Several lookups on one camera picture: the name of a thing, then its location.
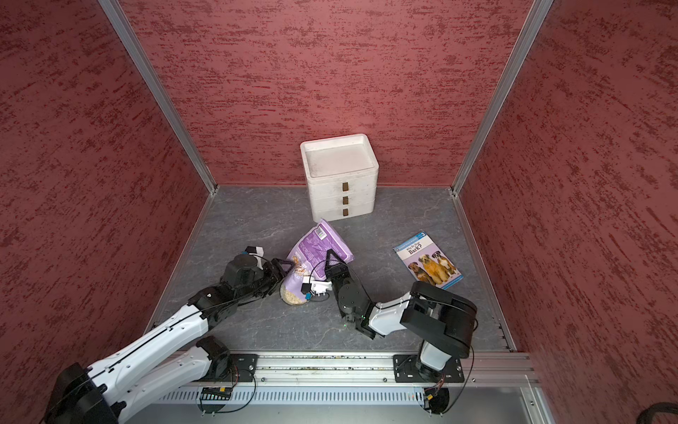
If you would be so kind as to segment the purple oats bag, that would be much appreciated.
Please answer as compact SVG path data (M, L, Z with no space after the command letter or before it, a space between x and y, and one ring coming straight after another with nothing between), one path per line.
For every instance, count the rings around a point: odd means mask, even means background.
M295 263L295 269L282 282L288 291L305 298L301 293L304 282L310 277L319 281L326 280L324 263L328 249L333 249L346 263L351 263L355 259L339 233L322 219L299 240L287 256L287 260Z

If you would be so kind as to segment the white patterned breakfast bowl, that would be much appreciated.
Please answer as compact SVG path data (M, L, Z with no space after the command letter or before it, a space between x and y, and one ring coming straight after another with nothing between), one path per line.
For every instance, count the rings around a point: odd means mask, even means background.
M307 300L304 297L300 298L294 293L288 291L285 284L280 285L280 296L282 301L289 306L297 307L305 305L305 303L307 303Z

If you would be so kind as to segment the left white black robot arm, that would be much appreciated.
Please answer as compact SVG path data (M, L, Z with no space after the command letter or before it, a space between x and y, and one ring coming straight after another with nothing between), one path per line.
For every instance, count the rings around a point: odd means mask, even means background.
M238 307L264 299L295 268L256 248L236 255L217 284L207 286L156 328L87 367L63 370L42 418L45 423L125 423L177 388L234 372L230 350L208 332Z

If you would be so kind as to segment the dog picture book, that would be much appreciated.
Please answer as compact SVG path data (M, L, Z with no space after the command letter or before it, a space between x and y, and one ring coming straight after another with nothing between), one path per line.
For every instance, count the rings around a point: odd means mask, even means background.
M418 281L447 290L464 277L434 240L421 231L394 247L395 254Z

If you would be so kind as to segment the white three-drawer foam cabinet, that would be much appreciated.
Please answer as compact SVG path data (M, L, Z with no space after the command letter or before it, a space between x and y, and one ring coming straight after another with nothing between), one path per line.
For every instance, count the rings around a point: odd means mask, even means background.
M379 164L365 134L300 144L314 222L374 211Z

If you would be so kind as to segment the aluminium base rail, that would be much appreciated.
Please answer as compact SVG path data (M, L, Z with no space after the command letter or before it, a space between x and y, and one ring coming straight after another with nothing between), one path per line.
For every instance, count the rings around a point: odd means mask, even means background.
M252 372L262 387L396 387L393 352L259 352ZM479 352L450 362L469 388L540 386L527 353Z

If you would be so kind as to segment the left corner aluminium post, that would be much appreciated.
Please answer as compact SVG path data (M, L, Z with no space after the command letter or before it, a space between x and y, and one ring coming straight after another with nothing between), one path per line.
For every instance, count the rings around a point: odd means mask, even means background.
M208 169L201 153L197 149L194 140L189 134L178 110L171 101L171 97L162 84L157 72L155 71L147 53L144 51L139 38L134 32L132 25L127 19L125 12L118 1L99 0L98 4L102 7L106 18L111 23L112 28L117 34L119 40L125 47L126 52L133 61L136 69L144 79L148 89L153 95L156 104L162 111L179 143L185 150L192 166L199 174L204 186L208 190L209 196L214 196L218 190L218 185L211 171Z

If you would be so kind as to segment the corner aluminium post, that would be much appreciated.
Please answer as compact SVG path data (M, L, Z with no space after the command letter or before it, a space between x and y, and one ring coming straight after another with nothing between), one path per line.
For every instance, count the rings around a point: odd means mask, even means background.
M492 98L487 106L487 110L480 121L478 130L473 137L471 146L464 157L464 161L454 179L451 186L451 193L454 197L458 197L464 187L464 184L469 177L471 170L476 163L478 156L484 147L487 137L493 129L494 122L500 115L501 109L505 104L510 91L521 71L524 61L526 60L531 47L539 34L547 14L549 13L554 1L553 0L534 0L531 8L527 14L516 43L510 52L507 63L501 73L501 77L494 90Z
M171 101L171 97L162 84L157 72L155 71L147 53L144 51L139 38L134 32L132 25L127 19L125 12L118 1L99 0L98 4L102 7L106 18L111 23L112 28L117 34L119 40L125 47L126 52L133 61L136 69L144 79L148 89L153 95L156 104L162 111L179 143L185 150L192 166L199 174L204 186L208 190L209 196L214 196L218 190L218 185L211 171L208 169L201 153L197 149L194 140L189 134L178 110Z

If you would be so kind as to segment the right corner aluminium post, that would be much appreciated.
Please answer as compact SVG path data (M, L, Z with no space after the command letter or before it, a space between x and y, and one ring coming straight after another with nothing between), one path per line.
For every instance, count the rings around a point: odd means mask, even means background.
M451 193L454 197L458 197L464 187L464 184L469 177L471 170L476 163L478 156L484 147L487 137L493 129L494 122L500 115L501 109L505 104L510 91L521 71L524 61L526 60L531 47L539 34L547 14L549 13L554 1L553 0L534 0L531 8L527 14L516 43L510 52L507 63L501 73L501 77L494 90L492 98L487 106L487 110L480 121L478 130L473 137L471 146L464 157L464 161L454 179L451 186Z

